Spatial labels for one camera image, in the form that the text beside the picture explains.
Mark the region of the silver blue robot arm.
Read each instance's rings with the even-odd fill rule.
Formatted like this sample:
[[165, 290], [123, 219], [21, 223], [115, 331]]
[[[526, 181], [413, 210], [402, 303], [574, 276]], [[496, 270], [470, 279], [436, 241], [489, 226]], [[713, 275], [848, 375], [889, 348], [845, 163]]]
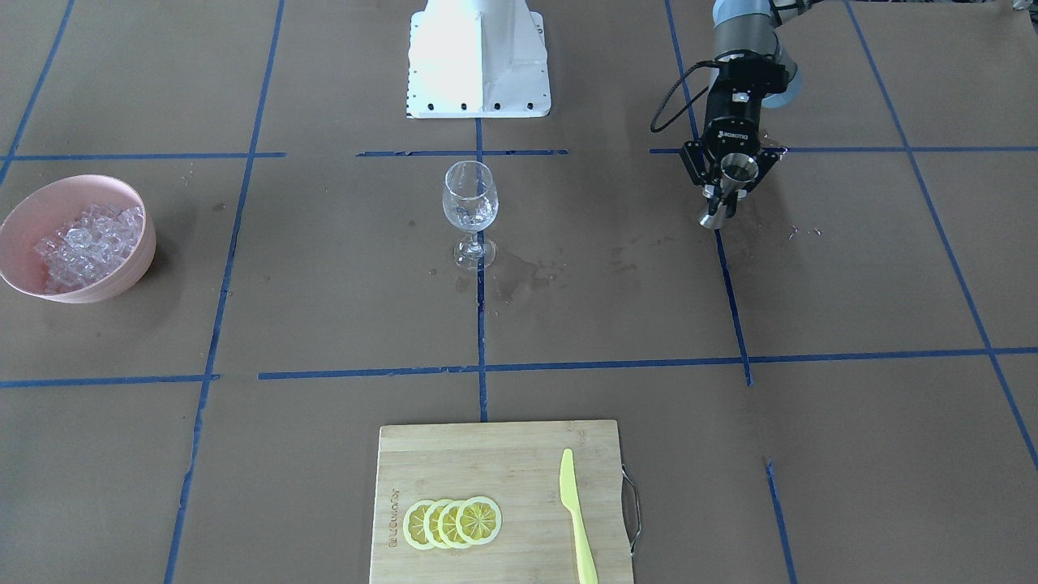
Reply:
[[776, 29], [811, 10], [812, 1], [716, 1], [712, 8], [712, 69], [700, 136], [682, 145], [681, 159], [706, 203], [698, 223], [722, 228], [742, 200], [783, 156], [763, 144], [763, 110], [792, 103], [805, 76]]

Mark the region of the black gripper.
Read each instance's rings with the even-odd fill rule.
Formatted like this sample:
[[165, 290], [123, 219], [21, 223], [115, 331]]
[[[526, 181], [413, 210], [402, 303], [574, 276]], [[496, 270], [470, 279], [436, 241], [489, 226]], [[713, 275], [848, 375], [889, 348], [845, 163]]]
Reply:
[[693, 184], [704, 189], [708, 200], [717, 199], [718, 173], [723, 157], [739, 154], [755, 161], [756, 174], [734, 194], [736, 208], [788, 152], [785, 145], [766, 145], [760, 140], [763, 89], [711, 89], [706, 98], [703, 140], [687, 140], [681, 160]]

